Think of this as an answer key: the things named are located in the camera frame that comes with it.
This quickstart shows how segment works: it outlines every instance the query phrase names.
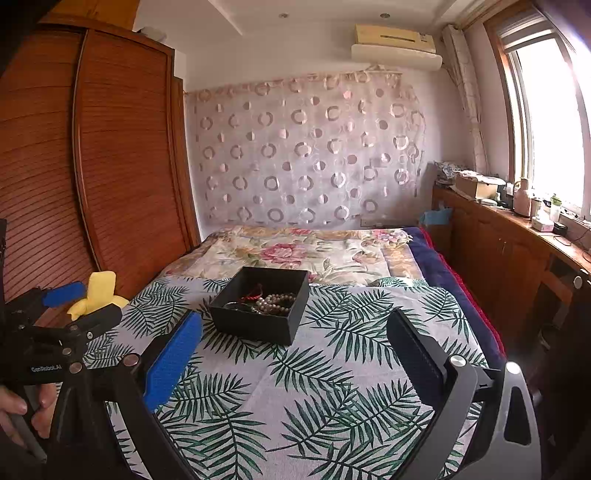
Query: hand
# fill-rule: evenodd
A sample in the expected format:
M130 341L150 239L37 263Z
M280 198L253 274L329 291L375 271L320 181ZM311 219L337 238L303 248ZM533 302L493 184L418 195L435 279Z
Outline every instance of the hand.
M33 428L41 438L49 438L51 419L56 409L57 390L54 384L39 386L39 408L31 419ZM12 425L9 413L24 415L27 412L27 403L16 393L0 385L0 426L10 439L16 444L25 447L21 436Z

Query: blue gripper pad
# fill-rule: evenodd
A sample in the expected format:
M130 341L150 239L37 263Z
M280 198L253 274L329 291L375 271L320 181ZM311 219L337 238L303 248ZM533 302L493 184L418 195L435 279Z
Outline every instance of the blue gripper pad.
M75 281L62 287L47 290L43 297L43 305L53 309L69 301L80 300L84 297L86 297L86 287L81 281Z
M154 411L170 398L173 388L201 341L201 315L191 312L146 373L144 403Z

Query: curtain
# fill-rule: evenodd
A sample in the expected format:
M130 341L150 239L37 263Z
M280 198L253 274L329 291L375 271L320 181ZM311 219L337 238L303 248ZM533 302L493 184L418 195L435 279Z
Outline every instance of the curtain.
M469 121L474 170L489 174L488 160L480 131L480 94L468 43L464 33L452 25L446 26L442 33L450 63L448 71L460 92L462 107Z
M402 73L311 74L195 96L193 178L214 228L358 228L362 216L408 222L419 205L426 125Z

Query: bed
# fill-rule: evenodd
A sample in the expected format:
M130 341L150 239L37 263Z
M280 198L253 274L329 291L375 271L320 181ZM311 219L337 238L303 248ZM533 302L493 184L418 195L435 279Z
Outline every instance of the bed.
M309 270L291 346L215 329L208 305L246 264ZM385 336L393 308L449 354L480 366L503 361L486 317L421 230L240 227L165 268L124 308L121 324L91 342L85 362L105 367L141 353L196 310L203 339L157 414L199 478L389 479L433 415ZM147 475L116 405L108 408L130 465ZM479 412L473 404L442 475L459 467Z
M310 282L371 285L384 277L425 279L449 291L464 311L487 360L505 358L501 338L462 279L420 228L323 231L236 226L211 234L161 275L229 278L243 266L300 268Z

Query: window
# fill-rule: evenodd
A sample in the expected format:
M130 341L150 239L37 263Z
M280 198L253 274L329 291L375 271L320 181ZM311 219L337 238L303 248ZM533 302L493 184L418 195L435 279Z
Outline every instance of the window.
M575 51L527 2L485 27L509 100L509 180L525 177L537 193L556 194L568 210L589 219L591 175L585 175L585 162L591 164L591 142L584 104L589 90L579 81L589 81L591 54L584 45Z

